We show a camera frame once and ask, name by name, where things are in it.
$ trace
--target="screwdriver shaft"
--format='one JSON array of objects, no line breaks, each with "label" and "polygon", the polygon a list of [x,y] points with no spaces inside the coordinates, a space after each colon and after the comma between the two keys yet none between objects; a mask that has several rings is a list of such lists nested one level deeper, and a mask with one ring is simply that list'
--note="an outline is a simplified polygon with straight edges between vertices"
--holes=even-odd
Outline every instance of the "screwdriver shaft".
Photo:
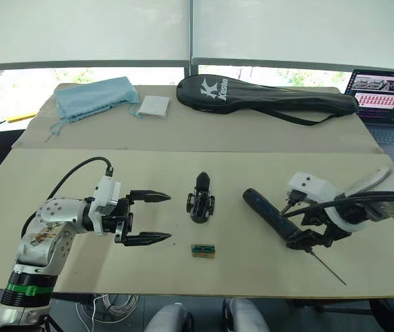
[{"label": "screwdriver shaft", "polygon": [[325,268],[327,268],[327,269],[328,269],[328,270],[329,270],[339,281],[341,281],[341,282],[344,284],[344,286],[347,286],[347,285],[346,285],[346,282],[344,282],[343,279],[340,278],[340,277],[338,276],[337,273],[335,273],[334,271],[332,271],[332,269],[331,269],[329,266],[327,266],[326,263],[320,259],[320,257],[317,256],[317,254],[314,252],[314,250],[309,249],[308,252],[309,252],[312,256],[314,256],[315,258],[317,258],[318,261],[319,261],[320,263],[322,263],[323,266],[324,266]]}]

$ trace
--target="robotic arm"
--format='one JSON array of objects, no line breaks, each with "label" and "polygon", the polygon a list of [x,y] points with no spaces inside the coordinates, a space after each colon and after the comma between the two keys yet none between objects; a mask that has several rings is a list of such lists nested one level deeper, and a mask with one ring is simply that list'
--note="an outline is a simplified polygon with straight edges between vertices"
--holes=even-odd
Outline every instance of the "robotic arm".
[{"label": "robotic arm", "polygon": [[[310,204],[294,212],[296,203]],[[349,237],[369,221],[394,218],[394,165],[382,167],[340,192],[328,181],[306,173],[296,173],[288,185],[288,205],[281,217],[304,214],[302,225],[326,225],[323,234],[308,229],[295,232],[286,246],[307,250],[320,245],[330,247],[333,241]]]},{"label": "robotic arm", "polygon": [[114,242],[125,246],[147,246],[171,236],[161,232],[128,235],[133,223],[130,207],[134,201],[160,202],[171,197],[152,190],[132,190],[119,199],[120,183],[113,179],[110,166],[92,197],[51,197],[72,174],[68,173],[26,223],[16,262],[0,301],[0,331],[11,331],[13,326],[20,326],[20,331],[45,326],[50,331],[50,323],[58,328],[49,316],[50,299],[76,234],[90,231],[97,235],[113,233]]}]

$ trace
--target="black wire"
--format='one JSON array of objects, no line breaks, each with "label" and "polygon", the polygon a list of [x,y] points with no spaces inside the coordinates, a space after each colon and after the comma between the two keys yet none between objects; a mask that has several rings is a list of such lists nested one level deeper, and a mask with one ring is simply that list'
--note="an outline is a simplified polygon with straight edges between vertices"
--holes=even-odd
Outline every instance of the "black wire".
[{"label": "black wire", "polygon": [[394,192],[362,192],[352,195],[346,199],[337,199],[325,203],[318,203],[302,209],[283,214],[282,217],[289,218],[297,216],[306,212],[311,212],[319,209],[331,208],[349,203],[372,203],[372,202],[394,202]]},{"label": "black wire", "polygon": [[[62,180],[59,181],[59,183],[54,187],[54,189],[52,190],[52,192],[49,194],[49,196],[47,197],[46,200],[51,199],[52,197],[54,197],[54,195],[56,194],[56,192],[60,189],[60,187],[64,184],[64,182],[75,172],[77,171],[80,167],[85,166],[88,163],[91,163],[92,161],[96,161],[96,160],[102,160],[106,163],[106,171],[105,171],[105,175],[106,176],[112,176],[113,175],[113,166],[111,165],[111,163],[109,162],[108,159],[106,159],[105,157],[92,157],[89,159],[86,159],[85,161],[82,161],[80,164],[74,166],[74,168],[72,168],[72,170],[70,170],[68,173],[66,173],[66,175],[62,178]],[[36,212],[34,212],[33,214],[31,214],[28,219],[26,219],[24,226],[22,228],[22,232],[21,232],[21,238],[24,237],[25,233],[26,233],[26,229],[28,228],[28,225],[30,224],[30,222],[32,221],[32,219],[36,216]]]}]

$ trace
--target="floor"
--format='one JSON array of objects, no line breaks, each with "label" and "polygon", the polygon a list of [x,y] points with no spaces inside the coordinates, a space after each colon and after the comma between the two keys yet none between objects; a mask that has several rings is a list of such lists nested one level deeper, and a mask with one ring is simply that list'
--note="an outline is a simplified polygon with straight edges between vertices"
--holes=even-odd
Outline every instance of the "floor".
[{"label": "floor", "polygon": [[[381,332],[382,329],[372,316],[349,315],[341,313],[318,313],[313,308],[294,308],[286,299],[253,299],[257,308],[262,312],[268,326],[273,331],[366,331]],[[94,331],[125,331],[142,332],[154,314],[166,304],[181,302],[194,316],[195,332],[222,331],[222,297],[191,297],[191,296],[155,296],[140,297],[138,308],[126,321],[118,324],[95,323]],[[347,306],[368,307],[367,302],[348,303]],[[86,332],[80,322],[73,302],[53,300],[51,312],[53,318],[65,331]],[[89,327],[91,320],[82,316]]]}]

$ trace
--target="green band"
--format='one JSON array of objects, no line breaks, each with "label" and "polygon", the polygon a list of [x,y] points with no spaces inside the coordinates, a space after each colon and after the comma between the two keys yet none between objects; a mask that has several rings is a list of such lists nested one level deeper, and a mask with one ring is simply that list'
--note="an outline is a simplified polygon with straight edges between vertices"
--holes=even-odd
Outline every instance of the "green band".
[{"label": "green band", "polygon": [[16,293],[23,293],[26,296],[36,296],[36,294],[52,293],[54,287],[22,286],[22,285],[8,284],[6,286],[6,289]]}]

